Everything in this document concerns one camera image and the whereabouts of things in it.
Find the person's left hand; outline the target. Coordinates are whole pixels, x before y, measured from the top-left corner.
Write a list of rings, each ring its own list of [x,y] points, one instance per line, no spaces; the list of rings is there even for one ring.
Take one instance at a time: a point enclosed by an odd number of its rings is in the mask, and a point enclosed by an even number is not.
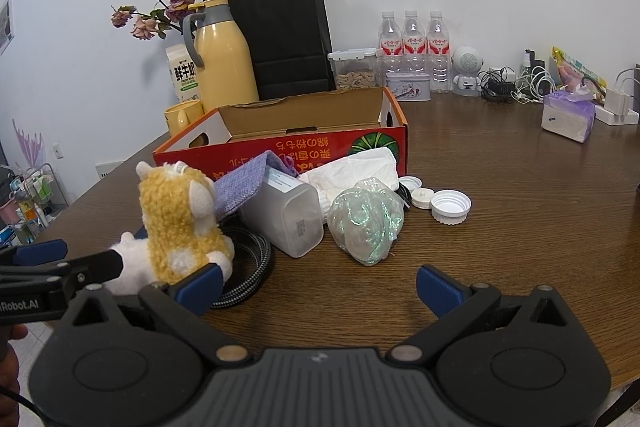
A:
[[[21,340],[28,335],[28,328],[24,324],[1,327],[1,384],[12,391],[18,392],[18,361],[11,340]]]

